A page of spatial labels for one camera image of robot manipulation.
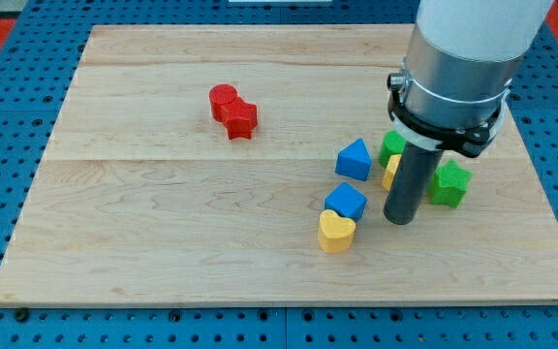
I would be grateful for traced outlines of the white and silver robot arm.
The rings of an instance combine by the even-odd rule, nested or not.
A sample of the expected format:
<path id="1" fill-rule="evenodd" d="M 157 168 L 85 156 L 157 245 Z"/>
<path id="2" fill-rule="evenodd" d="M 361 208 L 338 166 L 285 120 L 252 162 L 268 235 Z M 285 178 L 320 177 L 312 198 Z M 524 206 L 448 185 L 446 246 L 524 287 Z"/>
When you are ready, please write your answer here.
<path id="1" fill-rule="evenodd" d="M 500 109 L 552 0 L 421 0 L 402 68 L 387 79 L 416 119 L 473 128 Z"/>

